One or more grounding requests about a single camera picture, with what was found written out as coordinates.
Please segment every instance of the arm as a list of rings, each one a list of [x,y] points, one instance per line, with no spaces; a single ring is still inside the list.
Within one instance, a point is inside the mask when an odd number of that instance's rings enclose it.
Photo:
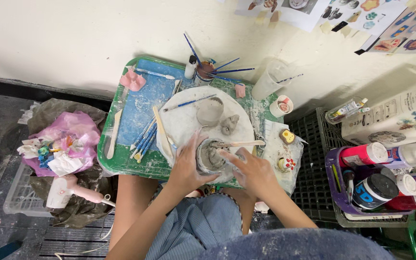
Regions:
[[[197,132],[185,147],[177,150],[176,162],[165,188],[113,246],[106,260],[144,259],[166,219],[166,214],[187,194],[219,177],[201,176],[196,171],[195,150],[206,138],[207,136],[199,136]]]
[[[243,147],[237,151],[238,156],[217,151],[239,169],[234,176],[240,185],[262,199],[286,228],[317,227],[280,187],[269,161],[253,156]]]

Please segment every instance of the hair dryer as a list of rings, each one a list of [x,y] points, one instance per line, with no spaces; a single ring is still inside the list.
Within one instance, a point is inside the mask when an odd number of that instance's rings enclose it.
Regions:
[[[52,181],[51,189],[49,190],[46,209],[55,214],[61,213],[73,194],[94,203],[103,202],[115,207],[115,203],[104,198],[100,192],[81,187],[77,184],[77,181],[78,178],[73,174],[55,176],[54,180]]]

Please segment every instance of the leg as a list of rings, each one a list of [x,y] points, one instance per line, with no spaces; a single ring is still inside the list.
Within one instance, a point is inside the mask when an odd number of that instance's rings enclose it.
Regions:
[[[253,210],[255,209],[256,196],[249,194],[243,189],[223,188],[222,191],[232,196],[239,204],[243,219],[242,231],[243,234],[248,234],[251,218],[253,217]]]
[[[118,176],[117,206],[109,251],[147,209],[157,186],[158,180],[124,174]]]

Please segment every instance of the blue striped fabric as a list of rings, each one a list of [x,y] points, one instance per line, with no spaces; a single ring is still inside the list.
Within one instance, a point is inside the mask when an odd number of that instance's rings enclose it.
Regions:
[[[147,260],[189,260],[242,235],[237,202],[227,194],[184,198],[167,216],[147,252]]]

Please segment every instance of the person's left hand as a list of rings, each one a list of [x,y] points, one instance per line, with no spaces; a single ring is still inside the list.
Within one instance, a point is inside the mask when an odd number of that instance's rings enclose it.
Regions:
[[[203,186],[205,183],[215,180],[219,174],[202,176],[197,172],[195,151],[208,136],[200,135],[196,131],[189,142],[177,149],[176,162],[171,170],[170,179],[165,187],[173,189],[178,195],[185,197],[187,194]]]

